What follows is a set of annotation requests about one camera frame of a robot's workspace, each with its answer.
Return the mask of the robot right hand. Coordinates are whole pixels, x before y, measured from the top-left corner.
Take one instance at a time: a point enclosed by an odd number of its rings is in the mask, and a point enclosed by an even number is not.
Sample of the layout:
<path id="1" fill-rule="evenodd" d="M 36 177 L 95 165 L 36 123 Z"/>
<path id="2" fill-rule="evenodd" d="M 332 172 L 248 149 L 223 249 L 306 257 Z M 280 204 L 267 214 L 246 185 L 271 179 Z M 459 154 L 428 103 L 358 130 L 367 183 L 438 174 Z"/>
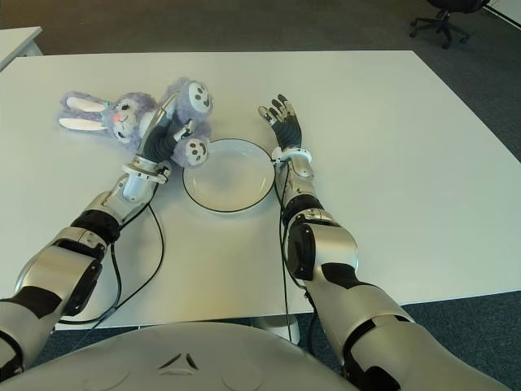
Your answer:
<path id="1" fill-rule="evenodd" d="M 271 106 L 259 106 L 260 117 L 275 134 L 282 151 L 302 147 L 302 130 L 291 102 L 282 94 L 271 101 Z"/>

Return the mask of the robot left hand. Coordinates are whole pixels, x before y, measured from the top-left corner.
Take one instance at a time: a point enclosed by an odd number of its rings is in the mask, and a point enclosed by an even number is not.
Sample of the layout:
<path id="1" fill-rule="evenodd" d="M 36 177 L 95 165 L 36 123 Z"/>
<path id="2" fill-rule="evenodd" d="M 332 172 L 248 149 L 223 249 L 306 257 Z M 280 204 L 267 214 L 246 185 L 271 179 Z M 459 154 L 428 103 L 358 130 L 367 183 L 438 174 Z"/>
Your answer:
<path id="1" fill-rule="evenodd" d="M 186 117 L 185 109 L 190 115 L 190 98 L 186 91 L 175 90 L 167 94 L 153 112 L 137 156 L 155 163 L 171 160 L 181 167 L 188 167 L 195 120 Z"/>

